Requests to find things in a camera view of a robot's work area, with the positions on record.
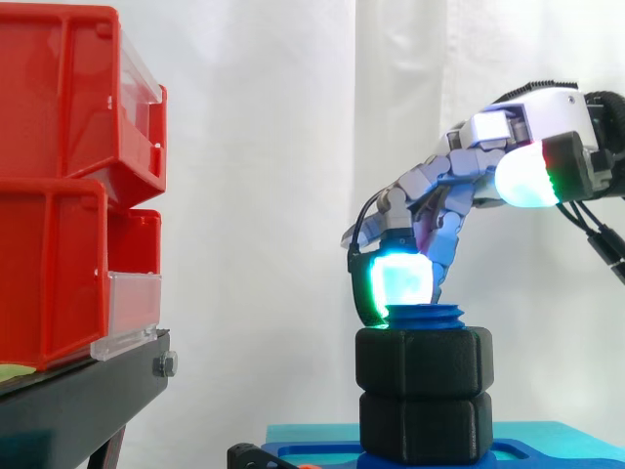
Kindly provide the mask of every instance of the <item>black cylindrical object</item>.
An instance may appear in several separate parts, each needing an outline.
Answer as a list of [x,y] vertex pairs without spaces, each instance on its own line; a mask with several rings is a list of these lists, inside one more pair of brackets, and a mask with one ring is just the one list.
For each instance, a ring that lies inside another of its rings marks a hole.
[[[429,305],[412,308],[433,313]],[[493,441],[485,393],[494,379],[490,332],[447,328],[454,323],[448,318],[415,323],[431,328],[364,328],[356,335],[362,447],[405,465],[473,464]]]

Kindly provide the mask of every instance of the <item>cyan surface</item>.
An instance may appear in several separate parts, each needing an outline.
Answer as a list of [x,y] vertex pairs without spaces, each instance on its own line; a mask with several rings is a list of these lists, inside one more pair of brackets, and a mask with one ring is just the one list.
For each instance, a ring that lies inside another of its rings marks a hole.
[[[559,422],[499,422],[493,425],[495,438],[519,440],[540,452],[564,459],[603,458],[625,462],[625,449],[617,448]],[[267,443],[357,441],[357,424],[272,425]],[[294,454],[285,457],[293,464],[338,464],[356,454]]]

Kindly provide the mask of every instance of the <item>yellow object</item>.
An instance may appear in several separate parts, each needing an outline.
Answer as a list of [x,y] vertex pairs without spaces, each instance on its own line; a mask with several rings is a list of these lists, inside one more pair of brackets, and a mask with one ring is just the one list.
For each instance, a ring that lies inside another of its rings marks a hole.
[[32,366],[22,366],[21,364],[0,364],[0,383],[16,376],[32,374],[36,368]]

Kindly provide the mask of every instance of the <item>robotic hand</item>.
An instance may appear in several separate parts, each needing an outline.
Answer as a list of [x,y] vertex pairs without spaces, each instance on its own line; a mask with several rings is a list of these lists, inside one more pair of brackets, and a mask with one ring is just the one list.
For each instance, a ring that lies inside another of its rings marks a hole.
[[[472,207],[557,205],[625,282],[625,242],[583,203],[625,194],[624,173],[619,95],[584,95],[574,83],[553,81],[504,95],[446,132],[426,162],[373,195],[344,234],[361,320],[383,324],[387,304],[438,302]],[[373,203],[377,212],[365,218]],[[378,250],[360,252],[378,240]]]

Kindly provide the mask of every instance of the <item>black metal shelf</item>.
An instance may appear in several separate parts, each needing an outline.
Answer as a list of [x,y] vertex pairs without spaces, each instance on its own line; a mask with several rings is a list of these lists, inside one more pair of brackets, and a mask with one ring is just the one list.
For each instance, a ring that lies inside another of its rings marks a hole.
[[88,359],[0,384],[0,468],[114,467],[123,429],[167,387],[169,331],[107,362]]

